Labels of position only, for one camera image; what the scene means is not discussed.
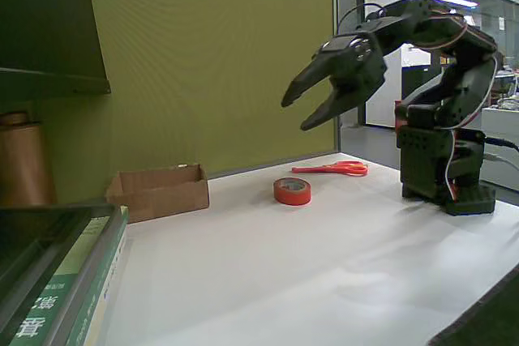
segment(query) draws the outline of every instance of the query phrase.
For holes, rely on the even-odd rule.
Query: robotic arm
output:
[[[491,212],[495,193],[480,186],[485,136],[461,129],[486,100],[502,57],[494,39],[434,0],[400,0],[369,14],[354,31],[334,36],[295,77],[281,105],[329,77],[332,93],[301,125],[310,130],[365,103],[384,83],[384,56],[403,44],[456,59],[434,87],[422,87],[396,109],[407,121],[397,135],[402,194],[445,206],[453,215]]]

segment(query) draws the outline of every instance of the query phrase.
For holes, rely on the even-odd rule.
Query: green wall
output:
[[[92,1],[112,94],[34,108],[61,202],[101,195],[118,170],[218,173],[333,150],[332,123],[298,129],[325,84],[280,107],[332,32],[332,0]]]

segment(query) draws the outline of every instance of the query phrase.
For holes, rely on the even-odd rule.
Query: scissors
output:
[[[331,165],[292,168],[292,173],[340,173],[349,176],[366,176],[367,165],[360,161],[339,161]]]

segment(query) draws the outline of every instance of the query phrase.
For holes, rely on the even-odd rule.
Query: tape roll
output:
[[[310,184],[300,178],[280,178],[274,182],[274,198],[289,206],[302,206],[311,200]]]

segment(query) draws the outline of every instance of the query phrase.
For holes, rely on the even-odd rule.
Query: cardboard box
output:
[[[119,172],[106,191],[109,203],[129,208],[129,223],[209,207],[208,179],[200,165]]]

